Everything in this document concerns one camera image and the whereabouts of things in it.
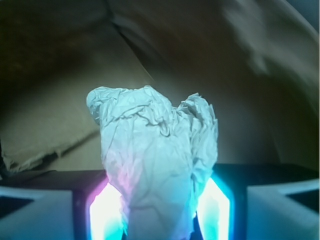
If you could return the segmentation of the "tactile gripper left finger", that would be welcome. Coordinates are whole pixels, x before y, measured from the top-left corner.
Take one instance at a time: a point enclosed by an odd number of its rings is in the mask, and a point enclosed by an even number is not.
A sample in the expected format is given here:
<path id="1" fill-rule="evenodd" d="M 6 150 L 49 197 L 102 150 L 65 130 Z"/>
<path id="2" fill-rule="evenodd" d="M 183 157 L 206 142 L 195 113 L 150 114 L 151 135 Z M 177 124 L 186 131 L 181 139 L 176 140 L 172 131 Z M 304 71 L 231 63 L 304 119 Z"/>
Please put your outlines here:
<path id="1" fill-rule="evenodd" d="M 22 172 L 0 182 L 0 237 L 123 240 L 120 206 L 104 170 Z"/>

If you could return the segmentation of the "tactile gripper right finger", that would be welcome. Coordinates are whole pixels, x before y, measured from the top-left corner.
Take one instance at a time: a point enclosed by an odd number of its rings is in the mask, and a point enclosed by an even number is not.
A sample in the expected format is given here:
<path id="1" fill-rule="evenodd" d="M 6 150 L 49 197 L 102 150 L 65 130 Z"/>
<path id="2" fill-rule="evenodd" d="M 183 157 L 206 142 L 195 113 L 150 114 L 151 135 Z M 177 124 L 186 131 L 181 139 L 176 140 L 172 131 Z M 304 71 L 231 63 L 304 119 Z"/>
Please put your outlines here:
<path id="1" fill-rule="evenodd" d="M 317 240 L 319 173 L 294 164 L 213 167 L 194 220 L 197 240 Z"/>

